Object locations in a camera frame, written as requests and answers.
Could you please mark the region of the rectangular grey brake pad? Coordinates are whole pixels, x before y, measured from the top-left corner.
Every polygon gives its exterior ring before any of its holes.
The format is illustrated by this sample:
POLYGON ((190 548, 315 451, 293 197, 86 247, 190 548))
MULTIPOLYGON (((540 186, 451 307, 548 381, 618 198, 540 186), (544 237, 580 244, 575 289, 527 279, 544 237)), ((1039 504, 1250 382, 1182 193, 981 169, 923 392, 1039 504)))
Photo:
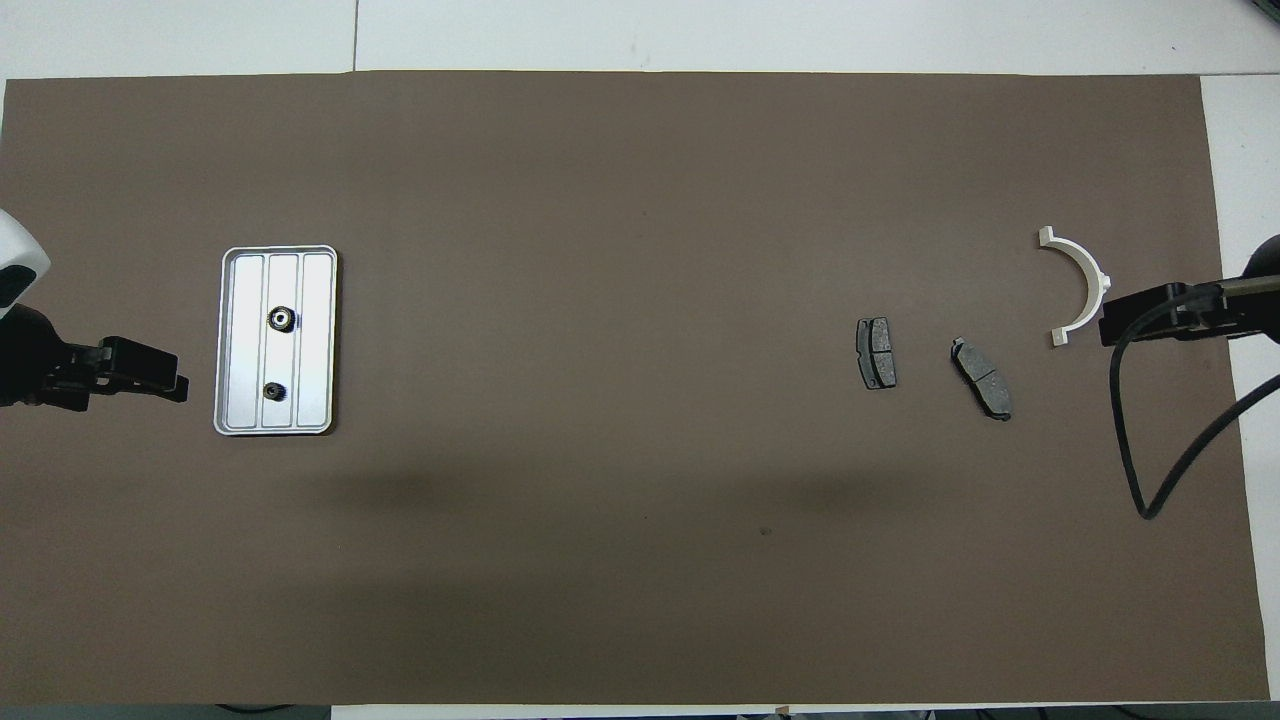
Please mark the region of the rectangular grey brake pad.
POLYGON ((856 327, 858 366, 868 389, 897 386, 890 323, 886 316, 863 318, 856 327))

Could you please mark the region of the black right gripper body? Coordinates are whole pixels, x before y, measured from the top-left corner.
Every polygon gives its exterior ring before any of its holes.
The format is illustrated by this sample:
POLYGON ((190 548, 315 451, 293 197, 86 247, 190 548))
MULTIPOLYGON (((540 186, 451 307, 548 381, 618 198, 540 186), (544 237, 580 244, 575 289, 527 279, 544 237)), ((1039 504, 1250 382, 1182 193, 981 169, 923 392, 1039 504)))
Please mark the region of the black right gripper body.
POLYGON ((1225 284, 1234 336, 1280 336, 1280 234, 1262 242, 1234 284, 1225 284))

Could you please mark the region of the brown table mat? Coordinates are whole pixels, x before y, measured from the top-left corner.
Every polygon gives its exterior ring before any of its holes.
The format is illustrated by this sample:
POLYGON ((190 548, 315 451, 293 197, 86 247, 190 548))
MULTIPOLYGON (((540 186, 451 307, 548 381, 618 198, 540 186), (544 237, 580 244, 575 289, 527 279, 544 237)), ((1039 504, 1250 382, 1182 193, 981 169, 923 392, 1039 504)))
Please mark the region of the brown table mat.
POLYGON ((0 410, 0 705, 1262 700, 1239 434, 1152 521, 1094 329, 1222 274, 1196 77, 12 81, 67 340, 0 410), (221 258, 340 256, 321 436, 212 427, 221 258), (863 318, 897 386, 868 389, 863 318), (983 414, 977 345, 1012 393, 983 414))

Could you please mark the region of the elongated grey brake pad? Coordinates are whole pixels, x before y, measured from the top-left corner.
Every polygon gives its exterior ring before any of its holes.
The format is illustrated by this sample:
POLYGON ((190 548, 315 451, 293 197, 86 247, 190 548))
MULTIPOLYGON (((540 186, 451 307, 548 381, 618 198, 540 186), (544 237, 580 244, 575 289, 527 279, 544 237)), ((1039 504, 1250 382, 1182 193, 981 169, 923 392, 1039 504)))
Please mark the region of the elongated grey brake pad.
POLYGON ((973 342, 957 337, 950 352, 951 363, 987 418, 1012 419, 1012 393, 996 364, 973 342))

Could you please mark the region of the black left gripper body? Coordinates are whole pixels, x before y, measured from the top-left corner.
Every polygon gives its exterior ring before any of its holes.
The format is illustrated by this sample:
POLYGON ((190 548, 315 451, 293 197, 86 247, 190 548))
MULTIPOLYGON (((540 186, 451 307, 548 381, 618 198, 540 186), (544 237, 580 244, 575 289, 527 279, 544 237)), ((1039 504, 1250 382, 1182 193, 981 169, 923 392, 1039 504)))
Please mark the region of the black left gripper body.
POLYGON ((100 348, 69 345, 42 313, 15 305, 0 318, 0 407, 86 411, 100 360, 100 348))

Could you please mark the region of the silver metal compartment tray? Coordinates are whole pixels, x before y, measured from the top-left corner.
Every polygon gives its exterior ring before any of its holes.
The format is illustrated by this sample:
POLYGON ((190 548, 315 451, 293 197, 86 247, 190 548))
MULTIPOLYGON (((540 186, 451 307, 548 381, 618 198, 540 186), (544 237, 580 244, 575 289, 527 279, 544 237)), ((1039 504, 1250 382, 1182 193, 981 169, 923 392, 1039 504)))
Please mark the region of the silver metal compartment tray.
POLYGON ((221 258, 212 427, 221 436, 321 436, 335 416, 340 256, 329 245, 233 247, 221 258), (294 310, 291 333, 268 327, 294 310), (287 397, 262 397, 268 382, 287 397))

